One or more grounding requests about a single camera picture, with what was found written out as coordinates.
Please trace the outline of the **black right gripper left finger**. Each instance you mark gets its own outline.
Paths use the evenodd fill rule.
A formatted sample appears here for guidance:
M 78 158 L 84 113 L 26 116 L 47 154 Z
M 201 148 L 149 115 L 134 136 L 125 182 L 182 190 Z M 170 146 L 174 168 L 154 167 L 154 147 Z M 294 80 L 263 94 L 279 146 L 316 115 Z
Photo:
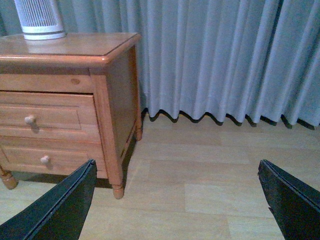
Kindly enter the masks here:
M 90 159 L 0 226 L 2 240 L 77 240 L 88 215 L 97 165 Z

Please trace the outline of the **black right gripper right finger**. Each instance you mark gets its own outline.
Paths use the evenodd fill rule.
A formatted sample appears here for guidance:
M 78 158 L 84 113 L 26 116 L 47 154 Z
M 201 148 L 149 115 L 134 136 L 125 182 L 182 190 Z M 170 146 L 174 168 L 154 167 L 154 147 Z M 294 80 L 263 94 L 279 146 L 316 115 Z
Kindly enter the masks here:
M 286 240 L 320 238 L 320 192 L 263 159 L 258 178 L 277 225 Z

